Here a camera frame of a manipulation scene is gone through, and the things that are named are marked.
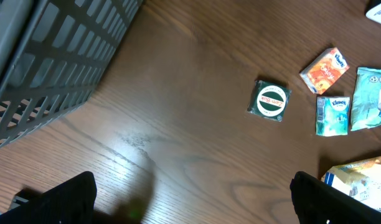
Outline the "orange Kleenex tissue pack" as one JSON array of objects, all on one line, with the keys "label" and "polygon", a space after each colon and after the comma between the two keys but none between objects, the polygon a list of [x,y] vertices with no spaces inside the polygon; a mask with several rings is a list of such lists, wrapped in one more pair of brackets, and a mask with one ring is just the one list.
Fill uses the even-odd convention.
[{"label": "orange Kleenex tissue pack", "polygon": [[337,47],[333,47],[326,49],[299,75],[312,93],[321,95],[348,69],[344,56]]}]

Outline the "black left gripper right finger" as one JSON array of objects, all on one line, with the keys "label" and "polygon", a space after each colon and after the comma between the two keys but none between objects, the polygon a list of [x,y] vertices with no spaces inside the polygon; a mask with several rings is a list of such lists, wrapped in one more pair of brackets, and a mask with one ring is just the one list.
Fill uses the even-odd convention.
[{"label": "black left gripper right finger", "polygon": [[381,224],[380,212],[306,172],[297,172],[289,187],[300,224]]}]

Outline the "white wiper sheet bag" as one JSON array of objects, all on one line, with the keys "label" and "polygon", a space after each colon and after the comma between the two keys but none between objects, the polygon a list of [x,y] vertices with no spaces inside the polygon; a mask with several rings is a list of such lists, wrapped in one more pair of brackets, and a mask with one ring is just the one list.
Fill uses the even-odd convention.
[{"label": "white wiper sheet bag", "polygon": [[381,156],[333,166],[321,181],[381,213]]}]

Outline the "green Zam-Buk tin box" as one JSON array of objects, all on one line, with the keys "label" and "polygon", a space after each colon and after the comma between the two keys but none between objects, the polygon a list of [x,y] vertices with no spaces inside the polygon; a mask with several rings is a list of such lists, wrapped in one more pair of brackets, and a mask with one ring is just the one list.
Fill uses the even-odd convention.
[{"label": "green Zam-Buk tin box", "polygon": [[291,90],[270,82],[258,80],[250,98],[247,111],[277,122],[282,122],[291,96]]}]

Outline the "teal snack packet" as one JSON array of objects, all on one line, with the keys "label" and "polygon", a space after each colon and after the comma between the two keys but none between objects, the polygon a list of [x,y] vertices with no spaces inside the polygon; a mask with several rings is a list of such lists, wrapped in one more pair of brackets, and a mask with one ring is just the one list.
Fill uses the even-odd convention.
[{"label": "teal snack packet", "polygon": [[357,69],[350,121],[351,131],[381,126],[381,70]]}]

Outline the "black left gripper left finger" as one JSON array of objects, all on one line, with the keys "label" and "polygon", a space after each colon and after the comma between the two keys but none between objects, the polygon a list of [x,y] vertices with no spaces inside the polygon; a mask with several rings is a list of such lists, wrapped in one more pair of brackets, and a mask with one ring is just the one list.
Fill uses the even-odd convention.
[{"label": "black left gripper left finger", "polygon": [[0,214],[0,224],[89,224],[95,199],[94,175],[85,171],[44,193],[22,189]]}]

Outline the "teal Kleenex tissue pack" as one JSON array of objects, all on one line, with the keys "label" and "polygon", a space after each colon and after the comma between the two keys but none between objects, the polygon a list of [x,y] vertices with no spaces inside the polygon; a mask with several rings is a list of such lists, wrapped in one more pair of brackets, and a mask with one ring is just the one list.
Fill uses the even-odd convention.
[{"label": "teal Kleenex tissue pack", "polygon": [[316,135],[324,137],[347,135],[349,105],[349,97],[317,97]]}]

